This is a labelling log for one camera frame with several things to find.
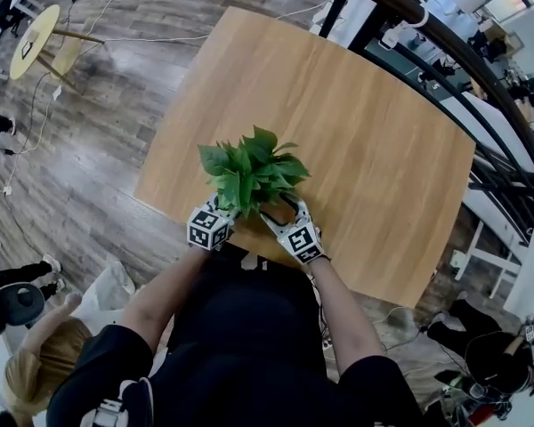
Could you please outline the green potted plant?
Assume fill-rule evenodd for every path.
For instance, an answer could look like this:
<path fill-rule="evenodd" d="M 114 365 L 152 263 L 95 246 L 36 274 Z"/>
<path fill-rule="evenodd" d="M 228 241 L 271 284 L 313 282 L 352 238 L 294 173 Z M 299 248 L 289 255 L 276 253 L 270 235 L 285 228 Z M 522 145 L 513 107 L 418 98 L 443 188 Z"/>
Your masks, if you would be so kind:
<path fill-rule="evenodd" d="M 303 162 L 289 152 L 296 147 L 293 142 L 280 144 L 274 132 L 258 126 L 236 145 L 229 141 L 200 145 L 200 162 L 208 183 L 215 187 L 214 205 L 249 216 L 261 205 L 275 203 L 281 194 L 293 193 L 310 176 Z"/>

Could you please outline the white clip-on device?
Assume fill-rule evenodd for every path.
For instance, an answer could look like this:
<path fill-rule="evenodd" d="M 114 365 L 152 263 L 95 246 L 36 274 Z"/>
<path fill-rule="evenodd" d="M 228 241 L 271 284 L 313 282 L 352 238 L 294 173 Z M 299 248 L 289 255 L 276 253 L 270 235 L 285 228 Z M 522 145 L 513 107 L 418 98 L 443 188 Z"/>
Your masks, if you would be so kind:
<path fill-rule="evenodd" d="M 409 23 L 404 20 L 400 15 L 389 16 L 386 24 L 388 26 L 387 30 L 382 35 L 381 39 L 378 41 L 378 44 L 381 48 L 386 51 L 391 51 L 400 41 L 401 33 L 407 28 L 421 28 L 423 27 L 429 19 L 429 11 L 425 7 L 425 4 L 428 0 L 417 0 L 420 3 L 420 6 L 424 9 L 423 18 L 418 23 Z"/>

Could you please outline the white desk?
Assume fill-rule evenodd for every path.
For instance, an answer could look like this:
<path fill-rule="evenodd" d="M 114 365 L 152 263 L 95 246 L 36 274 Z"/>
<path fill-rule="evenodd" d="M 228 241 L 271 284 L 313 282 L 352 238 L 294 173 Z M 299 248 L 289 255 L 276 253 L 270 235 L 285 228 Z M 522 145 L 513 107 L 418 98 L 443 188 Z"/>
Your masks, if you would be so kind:
<path fill-rule="evenodd" d="M 473 258 L 500 268 L 498 280 L 489 298 L 493 299 L 502 283 L 506 282 L 512 288 L 506 297 L 503 309 L 520 320 L 534 320 L 534 230 L 531 232 L 529 245 L 525 247 L 524 256 L 515 263 L 512 261 L 514 255 L 512 252 L 503 258 L 481 250 L 477 246 L 483 228 L 484 222 L 479 220 L 466 252 L 454 250 L 451 254 L 449 265 L 457 271 L 455 280 L 458 281 L 464 276 L 467 265 Z"/>

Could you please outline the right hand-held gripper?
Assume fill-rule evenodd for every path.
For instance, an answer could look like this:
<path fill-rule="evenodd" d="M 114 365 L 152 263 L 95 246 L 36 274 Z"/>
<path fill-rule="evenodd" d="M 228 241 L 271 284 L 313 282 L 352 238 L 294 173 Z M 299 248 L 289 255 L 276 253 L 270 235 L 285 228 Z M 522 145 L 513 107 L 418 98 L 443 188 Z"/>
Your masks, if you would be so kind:
<path fill-rule="evenodd" d="M 281 193 L 280 197 L 295 212 L 291 221 L 281 224 L 267 213 L 260 212 L 260 217 L 277 237 L 279 244 L 301 264 L 308 264 L 324 256 L 319 229 L 311 222 L 312 217 L 306 203 L 291 193 Z"/>

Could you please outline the person's black clothing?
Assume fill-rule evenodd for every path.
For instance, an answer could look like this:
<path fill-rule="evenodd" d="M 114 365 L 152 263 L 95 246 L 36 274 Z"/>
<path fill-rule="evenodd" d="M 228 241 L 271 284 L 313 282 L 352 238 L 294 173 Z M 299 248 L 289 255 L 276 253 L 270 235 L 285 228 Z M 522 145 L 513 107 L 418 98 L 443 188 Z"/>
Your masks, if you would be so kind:
<path fill-rule="evenodd" d="M 310 269 L 211 253 L 155 355 L 119 321 L 85 344 L 47 427 L 425 427 L 384 353 L 339 375 Z"/>

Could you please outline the person's right forearm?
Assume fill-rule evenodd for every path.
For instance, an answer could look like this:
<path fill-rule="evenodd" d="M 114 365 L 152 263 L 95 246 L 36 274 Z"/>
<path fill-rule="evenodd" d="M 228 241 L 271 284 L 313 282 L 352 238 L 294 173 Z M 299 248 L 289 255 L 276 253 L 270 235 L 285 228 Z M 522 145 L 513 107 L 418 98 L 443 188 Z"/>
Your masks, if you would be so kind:
<path fill-rule="evenodd" d="M 319 257 L 308 267 L 320 293 L 333 343 L 338 374 L 342 376 L 357 361 L 384 353 L 368 316 L 339 277 L 330 260 Z"/>

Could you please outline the round yellow side table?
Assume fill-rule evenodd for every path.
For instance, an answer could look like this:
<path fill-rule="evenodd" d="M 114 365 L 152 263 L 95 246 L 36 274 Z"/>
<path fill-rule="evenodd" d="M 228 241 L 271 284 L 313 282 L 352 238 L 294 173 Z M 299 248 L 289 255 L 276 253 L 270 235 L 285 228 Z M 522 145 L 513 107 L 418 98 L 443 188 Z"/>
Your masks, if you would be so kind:
<path fill-rule="evenodd" d="M 60 6 L 52 4 L 40 12 L 29 24 L 12 55 L 10 79 L 22 78 L 33 64 L 38 63 L 62 84 L 77 93 L 77 88 L 67 79 L 67 74 L 81 53 L 82 42 L 104 44 L 104 41 L 82 33 L 57 28 L 60 14 Z M 61 47 L 56 53 L 46 49 L 51 36 L 63 37 Z"/>

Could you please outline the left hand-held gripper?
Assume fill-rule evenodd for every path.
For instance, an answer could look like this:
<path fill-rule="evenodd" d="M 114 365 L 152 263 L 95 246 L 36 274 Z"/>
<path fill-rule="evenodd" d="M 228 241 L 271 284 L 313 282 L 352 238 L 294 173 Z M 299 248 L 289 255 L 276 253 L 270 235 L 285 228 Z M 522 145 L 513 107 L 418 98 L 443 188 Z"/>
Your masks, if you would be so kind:
<path fill-rule="evenodd" d="M 187 222 L 187 241 L 207 251 L 218 250 L 230 237 L 231 228 L 241 215 L 239 209 L 227 212 L 218 209 L 218 194 L 196 207 Z"/>

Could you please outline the person's left forearm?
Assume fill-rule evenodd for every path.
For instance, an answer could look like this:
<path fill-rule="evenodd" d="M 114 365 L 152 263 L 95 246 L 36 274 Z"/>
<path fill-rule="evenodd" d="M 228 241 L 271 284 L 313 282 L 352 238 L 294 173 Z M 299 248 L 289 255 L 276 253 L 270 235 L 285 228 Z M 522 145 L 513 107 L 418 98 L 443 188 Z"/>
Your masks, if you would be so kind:
<path fill-rule="evenodd" d="M 180 310 L 210 252 L 193 246 L 154 277 L 125 307 L 119 325 L 137 333 L 153 355 L 170 319 Z"/>

